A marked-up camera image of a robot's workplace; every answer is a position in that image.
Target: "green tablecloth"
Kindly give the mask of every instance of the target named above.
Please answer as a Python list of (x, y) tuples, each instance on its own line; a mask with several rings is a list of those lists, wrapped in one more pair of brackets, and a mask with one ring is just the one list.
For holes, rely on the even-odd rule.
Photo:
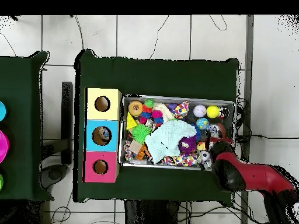
[(75, 60), (75, 200), (135, 199), (222, 201), (231, 205), (231, 193), (220, 191), (210, 171), (121, 167), (115, 183), (83, 183), (84, 88), (113, 88), (123, 94), (231, 100), (237, 96), (239, 62), (166, 61), (98, 58), (82, 50)]
[(47, 52), (29, 58), (0, 57), (0, 101), (7, 116), (0, 130), (9, 138), (10, 150), (0, 164), (4, 187), (0, 199), (49, 200), (39, 183), (41, 162), (40, 69)]

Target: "pink plate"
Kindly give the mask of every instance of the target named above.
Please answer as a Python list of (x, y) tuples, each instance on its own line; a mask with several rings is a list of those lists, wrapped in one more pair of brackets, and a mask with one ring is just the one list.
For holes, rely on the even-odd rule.
[(0, 131), (0, 163), (3, 162), (9, 149), (9, 140), (7, 136)]

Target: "baseball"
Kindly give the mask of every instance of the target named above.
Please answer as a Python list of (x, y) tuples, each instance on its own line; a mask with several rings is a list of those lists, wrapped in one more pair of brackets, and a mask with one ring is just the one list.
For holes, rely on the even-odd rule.
[(193, 114), (197, 117), (197, 118), (202, 118), (203, 116), (205, 116), (207, 113), (207, 109), (205, 106), (203, 105), (197, 105), (194, 109), (193, 109)]

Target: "blue box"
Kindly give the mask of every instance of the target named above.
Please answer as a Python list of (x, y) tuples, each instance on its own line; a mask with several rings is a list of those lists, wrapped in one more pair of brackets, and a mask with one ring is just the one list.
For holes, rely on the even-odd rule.
[[(96, 127), (107, 127), (112, 138), (107, 145), (98, 145), (92, 140), (92, 133)], [(86, 126), (86, 151), (117, 151), (119, 137), (119, 121), (87, 120)]]

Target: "pink box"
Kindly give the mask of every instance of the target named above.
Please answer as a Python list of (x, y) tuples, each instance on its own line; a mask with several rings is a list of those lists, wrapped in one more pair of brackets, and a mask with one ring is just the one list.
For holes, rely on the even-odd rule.
[[(102, 160), (107, 164), (104, 174), (94, 171), (93, 165), (96, 161)], [(85, 160), (85, 179), (86, 183), (115, 183), (119, 174), (119, 163), (117, 162), (117, 152), (87, 151)]]

